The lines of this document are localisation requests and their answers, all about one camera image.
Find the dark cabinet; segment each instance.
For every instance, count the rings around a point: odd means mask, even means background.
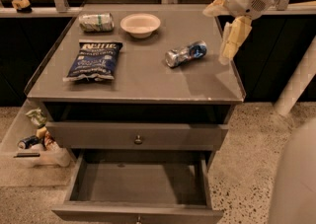
[[[0,19],[0,106],[21,106],[24,89],[70,18]]]
[[[219,21],[224,27],[233,18],[221,16]],[[252,26],[234,62],[247,94],[246,102],[274,102],[316,35],[316,16],[266,15],[253,21]],[[312,97],[315,99],[316,90],[311,83],[301,100]]]

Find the cabinet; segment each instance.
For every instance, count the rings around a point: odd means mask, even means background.
[[[24,89],[70,18],[0,18],[0,106],[21,106]]]
[[[221,65],[218,25],[203,5],[86,5],[82,14],[111,12],[115,29],[85,34],[74,22],[28,94],[48,115],[58,144],[80,154],[65,201],[64,220],[113,223],[216,223],[207,171],[245,93],[234,64]],[[161,27],[132,38],[122,18],[150,13]],[[79,39],[123,43],[115,80],[63,82]],[[171,69],[167,50],[203,39],[203,59]]]
[[[231,16],[218,17],[221,26]],[[275,102],[315,37],[315,15],[265,15],[252,31],[234,62],[247,97],[245,102]],[[300,101],[315,100],[313,83]]]

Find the drawer knob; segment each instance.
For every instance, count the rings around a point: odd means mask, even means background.
[[[136,221],[136,224],[141,224],[140,216],[138,216],[138,219],[137,219],[137,221]]]
[[[142,138],[140,135],[136,135],[136,139],[134,140],[134,143],[137,145],[142,144]]]

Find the object on floor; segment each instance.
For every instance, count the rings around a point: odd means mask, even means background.
[[[316,223],[316,118],[298,128],[278,163],[269,224]]]
[[[276,112],[286,116],[305,91],[316,74],[316,37],[312,40],[303,58],[275,103]]]

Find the snack bag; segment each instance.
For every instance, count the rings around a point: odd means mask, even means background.
[[[114,79],[122,43],[97,40],[79,40],[79,43],[79,53],[63,81]]]

